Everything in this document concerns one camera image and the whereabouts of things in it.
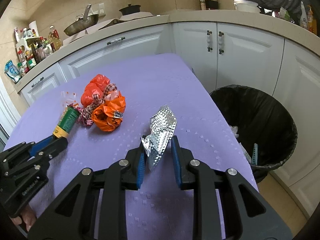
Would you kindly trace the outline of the person left hand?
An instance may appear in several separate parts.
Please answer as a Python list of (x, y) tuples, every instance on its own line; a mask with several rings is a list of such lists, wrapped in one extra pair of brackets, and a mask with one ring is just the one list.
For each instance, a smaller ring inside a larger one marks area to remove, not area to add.
[(29, 204), (25, 206), (19, 216), (11, 218), (11, 221), (15, 225), (22, 225), (24, 223), (27, 232), (29, 232), (30, 228), (35, 224), (36, 220), (36, 213)]

